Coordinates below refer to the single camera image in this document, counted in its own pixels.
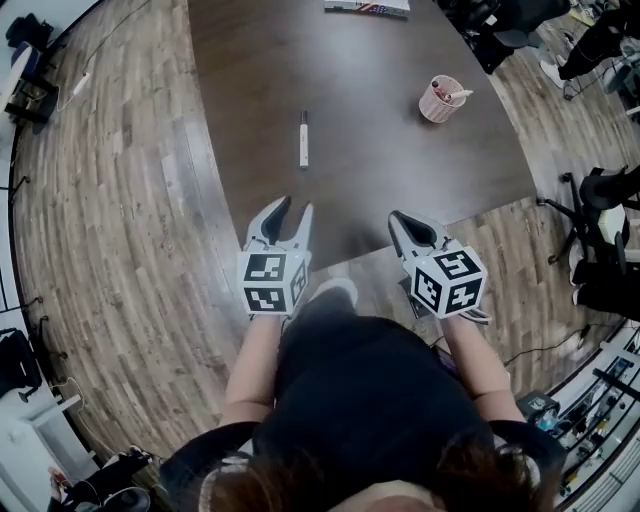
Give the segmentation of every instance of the shoe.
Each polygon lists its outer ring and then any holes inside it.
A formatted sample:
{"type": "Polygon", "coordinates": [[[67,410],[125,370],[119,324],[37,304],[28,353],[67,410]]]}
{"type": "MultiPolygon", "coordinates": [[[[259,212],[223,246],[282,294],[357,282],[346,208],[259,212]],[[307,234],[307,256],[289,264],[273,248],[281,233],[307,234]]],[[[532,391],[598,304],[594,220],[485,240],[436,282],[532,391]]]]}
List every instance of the shoe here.
{"type": "Polygon", "coordinates": [[[547,75],[554,85],[558,89],[563,89],[565,81],[560,78],[560,71],[558,71],[558,66],[555,64],[549,64],[548,62],[541,60],[540,67],[542,68],[542,72],[547,75]]]}
{"type": "Polygon", "coordinates": [[[576,273],[578,263],[580,263],[584,258],[585,256],[584,251],[582,250],[582,244],[580,242],[573,244],[569,250],[569,282],[572,286],[578,286],[573,282],[573,275],[576,273]]]}
{"type": "Polygon", "coordinates": [[[318,289],[311,296],[309,302],[332,288],[340,288],[341,290],[343,290],[349,296],[351,305],[355,309],[356,303],[358,302],[358,288],[356,288],[355,283],[351,279],[346,277],[332,277],[331,279],[322,283],[320,286],[318,286],[318,289]]]}

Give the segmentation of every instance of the white marker pen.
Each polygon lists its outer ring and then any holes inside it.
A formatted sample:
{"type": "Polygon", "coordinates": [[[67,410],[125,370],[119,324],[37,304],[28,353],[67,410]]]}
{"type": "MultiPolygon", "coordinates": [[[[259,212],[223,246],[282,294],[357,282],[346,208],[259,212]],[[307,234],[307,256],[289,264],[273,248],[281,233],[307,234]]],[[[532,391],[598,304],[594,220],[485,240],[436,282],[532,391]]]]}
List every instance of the white marker pen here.
{"type": "Polygon", "coordinates": [[[307,111],[300,113],[300,168],[309,167],[309,127],[307,125],[307,111]]]}
{"type": "Polygon", "coordinates": [[[457,100],[458,98],[466,98],[467,96],[471,96],[473,91],[465,89],[464,91],[452,92],[451,94],[447,94],[445,98],[446,101],[457,100]]]}

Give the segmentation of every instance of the hand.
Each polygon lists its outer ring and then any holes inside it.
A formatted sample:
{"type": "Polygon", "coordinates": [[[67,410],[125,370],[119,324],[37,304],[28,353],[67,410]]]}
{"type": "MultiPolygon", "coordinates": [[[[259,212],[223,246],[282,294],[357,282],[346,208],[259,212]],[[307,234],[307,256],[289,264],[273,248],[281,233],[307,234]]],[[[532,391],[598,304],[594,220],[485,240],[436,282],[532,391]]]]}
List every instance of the hand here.
{"type": "Polygon", "coordinates": [[[49,481],[51,482],[51,497],[59,503],[62,503],[61,489],[69,488],[69,481],[67,477],[55,468],[50,467],[49,481]]]}

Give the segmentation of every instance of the pen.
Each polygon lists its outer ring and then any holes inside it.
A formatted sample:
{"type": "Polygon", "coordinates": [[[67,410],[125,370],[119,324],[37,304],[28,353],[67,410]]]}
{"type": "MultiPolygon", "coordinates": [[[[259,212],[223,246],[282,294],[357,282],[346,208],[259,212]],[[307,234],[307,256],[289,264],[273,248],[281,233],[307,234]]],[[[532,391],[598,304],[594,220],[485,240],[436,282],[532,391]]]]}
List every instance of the pen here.
{"type": "Polygon", "coordinates": [[[307,111],[300,113],[300,168],[309,167],[309,127],[307,121],[307,111]]]}

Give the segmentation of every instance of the desk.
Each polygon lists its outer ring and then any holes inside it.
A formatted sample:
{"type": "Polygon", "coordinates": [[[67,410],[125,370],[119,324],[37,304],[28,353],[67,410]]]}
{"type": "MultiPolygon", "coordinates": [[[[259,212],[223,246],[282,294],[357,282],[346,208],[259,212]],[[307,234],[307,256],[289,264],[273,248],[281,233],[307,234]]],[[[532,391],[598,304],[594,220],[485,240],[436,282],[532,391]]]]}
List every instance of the desk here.
{"type": "Polygon", "coordinates": [[[408,20],[325,12],[322,0],[194,3],[200,89],[241,241],[257,212],[290,194],[316,207],[322,268],[389,245],[394,209],[449,224],[535,193],[497,94],[433,2],[412,0],[408,20]],[[475,91],[443,125],[418,110],[438,74],[475,91]]]}
{"type": "MultiPolygon", "coordinates": [[[[27,121],[32,121],[34,123],[46,123],[48,118],[43,116],[42,114],[38,114],[37,112],[32,112],[27,110],[26,108],[19,107],[14,105],[13,103],[9,103],[9,99],[15,91],[18,82],[22,78],[22,73],[24,72],[27,63],[29,62],[29,57],[31,56],[31,48],[27,48],[18,60],[11,66],[11,71],[9,72],[9,76],[5,80],[4,86],[2,88],[2,94],[0,94],[0,110],[4,110],[9,114],[13,114],[15,116],[22,117],[27,121]]],[[[45,87],[47,92],[51,92],[48,87],[45,87]]]]}

